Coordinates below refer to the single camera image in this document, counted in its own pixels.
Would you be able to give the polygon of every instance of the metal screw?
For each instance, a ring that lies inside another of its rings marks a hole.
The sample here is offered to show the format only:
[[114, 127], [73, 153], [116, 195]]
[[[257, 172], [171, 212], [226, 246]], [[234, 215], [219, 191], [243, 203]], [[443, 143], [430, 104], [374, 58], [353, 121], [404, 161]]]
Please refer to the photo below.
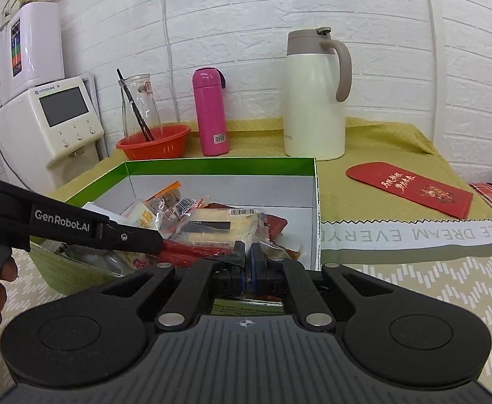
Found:
[[330, 325], [332, 318], [326, 313], [311, 313], [306, 316], [306, 322], [312, 326]]
[[158, 318], [158, 322], [160, 322], [163, 326], [182, 325], [184, 321], [184, 316], [179, 313], [164, 313]]

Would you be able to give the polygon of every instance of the open box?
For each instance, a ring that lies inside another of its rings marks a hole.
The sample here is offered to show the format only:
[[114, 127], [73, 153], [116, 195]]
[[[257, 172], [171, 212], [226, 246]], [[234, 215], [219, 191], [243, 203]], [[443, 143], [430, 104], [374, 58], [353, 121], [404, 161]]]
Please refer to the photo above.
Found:
[[[287, 220], [282, 236], [302, 245], [306, 269], [320, 269], [320, 212], [317, 172], [312, 158], [199, 158], [124, 162], [67, 202], [96, 205], [120, 214], [180, 181], [181, 195], [210, 196], [211, 202], [256, 208]], [[53, 254], [33, 238], [30, 256], [45, 281], [70, 295], [115, 277]]]

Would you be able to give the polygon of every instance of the white fabric border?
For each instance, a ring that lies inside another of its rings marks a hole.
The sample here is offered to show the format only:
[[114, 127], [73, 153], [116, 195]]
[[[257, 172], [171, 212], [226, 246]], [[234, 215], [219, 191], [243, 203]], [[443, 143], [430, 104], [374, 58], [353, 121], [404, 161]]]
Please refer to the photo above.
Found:
[[321, 249], [397, 250], [492, 244], [492, 220], [321, 223]]

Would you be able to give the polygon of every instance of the red bowl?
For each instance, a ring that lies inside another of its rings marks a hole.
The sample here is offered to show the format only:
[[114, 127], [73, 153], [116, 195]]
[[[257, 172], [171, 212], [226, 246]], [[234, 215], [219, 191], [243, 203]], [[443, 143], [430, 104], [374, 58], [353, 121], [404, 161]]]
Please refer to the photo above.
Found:
[[[116, 148], [124, 151], [131, 161], [180, 158], [186, 146], [186, 135], [190, 131], [190, 126], [185, 124], [164, 126], [163, 138], [148, 143], [140, 131], [131, 137], [123, 138], [116, 144]], [[151, 134], [154, 136], [154, 129], [151, 129]]]

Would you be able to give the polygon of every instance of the barcode sticker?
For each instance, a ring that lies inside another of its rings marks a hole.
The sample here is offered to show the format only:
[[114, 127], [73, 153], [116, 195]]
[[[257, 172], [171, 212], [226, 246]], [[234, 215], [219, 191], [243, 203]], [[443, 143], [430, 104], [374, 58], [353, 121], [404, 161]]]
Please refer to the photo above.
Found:
[[225, 133], [219, 133], [214, 136], [214, 144], [225, 143]]
[[241, 208], [236, 208], [236, 209], [230, 209], [227, 212], [227, 215], [252, 215], [255, 214], [254, 209], [241, 209]]
[[173, 208], [175, 214], [177, 214], [178, 218], [181, 218], [185, 215], [190, 208], [194, 206], [195, 200], [190, 198], [182, 198]]

